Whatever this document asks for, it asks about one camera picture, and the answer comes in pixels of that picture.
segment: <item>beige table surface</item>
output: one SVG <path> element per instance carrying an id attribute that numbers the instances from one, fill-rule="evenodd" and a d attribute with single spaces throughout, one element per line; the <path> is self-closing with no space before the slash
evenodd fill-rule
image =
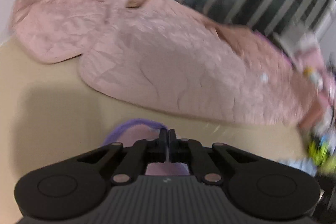
<path id="1" fill-rule="evenodd" d="M 218 124 L 133 106 L 85 85 L 77 62 L 41 65 L 14 38 L 0 47 L 0 224 L 21 216 L 13 197 L 21 176 L 99 147 L 116 125 L 131 118 L 161 122 L 204 145 L 225 142 L 273 160 L 305 156 L 294 128 Z"/>

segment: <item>purple trim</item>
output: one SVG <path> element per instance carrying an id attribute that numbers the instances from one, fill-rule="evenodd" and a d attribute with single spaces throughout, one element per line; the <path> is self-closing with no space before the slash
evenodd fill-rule
<path id="1" fill-rule="evenodd" d="M 105 138 L 104 142 L 103 142 L 103 146 L 104 145 L 108 145 L 110 143 L 116 142 L 118 140 L 118 138 L 129 128 L 140 125 L 140 124 L 144 124 L 152 129 L 166 129 L 168 130 L 168 128 L 159 122 L 155 122 L 155 121 L 151 121 L 151 120 L 147 120 L 147 119 L 131 119 L 128 120 L 125 123 L 122 123 L 121 125 L 118 125 L 110 134 L 108 134 L 108 136 Z"/>

